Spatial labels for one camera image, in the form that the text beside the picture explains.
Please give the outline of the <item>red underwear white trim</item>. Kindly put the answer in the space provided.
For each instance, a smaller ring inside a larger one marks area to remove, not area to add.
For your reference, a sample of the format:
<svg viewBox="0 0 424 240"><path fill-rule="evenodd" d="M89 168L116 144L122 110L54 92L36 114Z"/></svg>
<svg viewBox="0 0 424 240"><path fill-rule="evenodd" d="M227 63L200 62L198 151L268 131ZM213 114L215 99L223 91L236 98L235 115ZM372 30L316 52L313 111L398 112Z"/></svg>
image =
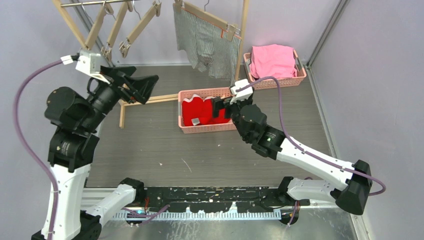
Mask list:
<svg viewBox="0 0 424 240"><path fill-rule="evenodd" d="M226 124L230 118L225 118L225 109L219 111L218 117L213 117L212 96L202 98L193 94L184 98L181 103L182 120L185 127Z"/></svg>

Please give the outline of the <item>beige hanger holding red underwear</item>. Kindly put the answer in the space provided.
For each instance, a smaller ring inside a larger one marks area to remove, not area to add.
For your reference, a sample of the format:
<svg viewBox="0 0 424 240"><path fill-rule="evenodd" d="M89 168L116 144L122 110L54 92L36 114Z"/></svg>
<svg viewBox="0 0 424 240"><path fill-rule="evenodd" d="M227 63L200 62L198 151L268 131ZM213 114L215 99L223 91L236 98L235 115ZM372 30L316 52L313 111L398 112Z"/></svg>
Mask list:
<svg viewBox="0 0 424 240"><path fill-rule="evenodd" d="M122 58L126 58L130 47L134 44L136 39L140 36L146 26L154 17L159 17L161 14L162 3L154 1L149 10L138 21L137 25L132 29L129 35L119 44L119 51Z"/></svg>

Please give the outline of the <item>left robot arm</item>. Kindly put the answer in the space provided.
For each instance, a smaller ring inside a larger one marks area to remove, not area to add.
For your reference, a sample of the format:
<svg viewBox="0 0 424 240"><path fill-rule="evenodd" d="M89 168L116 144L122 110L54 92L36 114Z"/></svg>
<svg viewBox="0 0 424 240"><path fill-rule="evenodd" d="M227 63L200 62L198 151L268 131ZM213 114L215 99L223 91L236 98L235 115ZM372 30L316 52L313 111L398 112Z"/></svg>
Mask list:
<svg viewBox="0 0 424 240"><path fill-rule="evenodd" d="M95 88L83 97L72 88L55 89L47 98L45 117L56 126L47 160L55 178L50 210L34 240L96 240L103 226L122 208L141 206L147 197L144 183L130 177L99 203L81 208L82 193L99 143L97 129L120 101L146 103L159 80L157 75L135 77L134 66L101 67Z"/></svg>

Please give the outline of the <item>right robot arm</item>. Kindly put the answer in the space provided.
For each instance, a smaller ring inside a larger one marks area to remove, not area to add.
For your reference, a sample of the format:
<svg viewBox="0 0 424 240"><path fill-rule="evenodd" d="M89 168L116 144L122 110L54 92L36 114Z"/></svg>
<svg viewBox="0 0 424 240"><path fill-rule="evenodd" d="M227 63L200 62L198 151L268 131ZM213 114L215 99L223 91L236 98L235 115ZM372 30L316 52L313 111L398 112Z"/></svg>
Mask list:
<svg viewBox="0 0 424 240"><path fill-rule="evenodd" d="M269 125L267 115L253 102L254 86L243 79L229 88L227 97L193 94L180 101L180 114L192 127L204 126L206 120L223 118L256 154L317 176L315 180L284 177L276 192L283 206L297 208L303 200L320 200L334 203L348 213L362 215L373 185L370 165L363 160L352 163L328 156L295 140L285 127L278 129Z"/></svg>

